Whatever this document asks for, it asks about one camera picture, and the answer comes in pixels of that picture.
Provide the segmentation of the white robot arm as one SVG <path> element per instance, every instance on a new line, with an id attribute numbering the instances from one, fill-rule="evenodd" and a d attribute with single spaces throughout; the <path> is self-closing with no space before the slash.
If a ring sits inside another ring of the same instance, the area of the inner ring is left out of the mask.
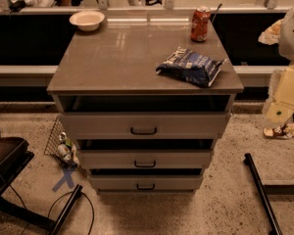
<path id="1" fill-rule="evenodd" d="M 294 5 L 282 20 L 279 37 L 279 54 L 294 62 Z"/>

